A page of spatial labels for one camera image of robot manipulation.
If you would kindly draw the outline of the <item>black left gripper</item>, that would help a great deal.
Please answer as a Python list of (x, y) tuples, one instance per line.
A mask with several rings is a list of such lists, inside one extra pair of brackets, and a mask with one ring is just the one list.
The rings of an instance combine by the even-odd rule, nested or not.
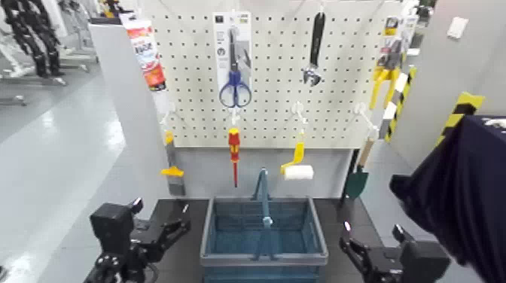
[[(136, 215), (143, 207), (144, 203), (141, 197), (137, 197), (127, 204), (132, 219), (136, 218)], [(146, 257), (149, 262), (160, 262), (165, 253), (165, 248), (171, 248), (191, 230), (189, 207), (188, 203), (175, 203), (164, 223), (134, 220), (131, 239), (138, 242), (146, 250)]]

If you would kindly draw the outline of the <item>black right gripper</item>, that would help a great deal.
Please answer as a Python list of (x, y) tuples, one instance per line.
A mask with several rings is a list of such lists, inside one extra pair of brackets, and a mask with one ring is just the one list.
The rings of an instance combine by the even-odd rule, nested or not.
[(395, 224), (392, 228), (392, 235), (398, 242), (398, 246), (372, 248), (353, 239), (351, 231), (351, 224), (344, 221), (339, 240), (340, 249), (351, 260), (364, 282), (402, 283), (406, 281), (404, 267), (401, 263), (401, 248), (416, 242), (407, 230), (400, 224)]

